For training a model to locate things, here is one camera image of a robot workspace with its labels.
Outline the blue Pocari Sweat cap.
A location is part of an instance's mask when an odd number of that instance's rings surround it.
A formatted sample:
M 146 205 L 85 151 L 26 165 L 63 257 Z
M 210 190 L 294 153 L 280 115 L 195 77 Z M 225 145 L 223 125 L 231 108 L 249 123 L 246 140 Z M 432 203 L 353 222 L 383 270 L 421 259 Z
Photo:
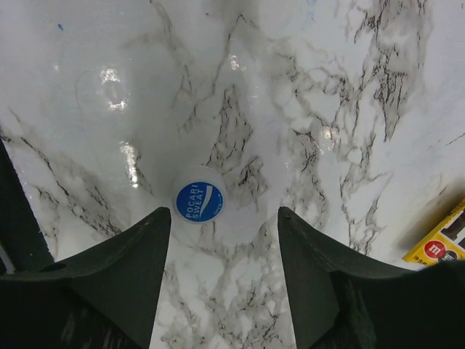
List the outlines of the blue Pocari Sweat cap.
M 226 189 L 222 176 L 207 166 L 180 172 L 172 187 L 174 211 L 186 222 L 204 224 L 221 215 Z

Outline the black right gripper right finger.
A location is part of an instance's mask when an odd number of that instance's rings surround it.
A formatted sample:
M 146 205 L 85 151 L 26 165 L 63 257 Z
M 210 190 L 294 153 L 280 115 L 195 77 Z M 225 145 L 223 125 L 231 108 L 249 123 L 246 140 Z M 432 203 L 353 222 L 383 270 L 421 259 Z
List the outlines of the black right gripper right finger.
M 418 271 L 315 230 L 288 207 L 278 237 L 298 348 L 462 348 L 464 263 Z

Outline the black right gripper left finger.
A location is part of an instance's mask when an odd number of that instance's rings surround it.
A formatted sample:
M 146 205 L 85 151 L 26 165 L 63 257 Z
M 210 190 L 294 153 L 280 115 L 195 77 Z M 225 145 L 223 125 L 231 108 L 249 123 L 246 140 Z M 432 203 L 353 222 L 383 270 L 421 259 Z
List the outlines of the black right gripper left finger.
M 36 272 L 1 277 L 2 348 L 149 348 L 171 214 Z

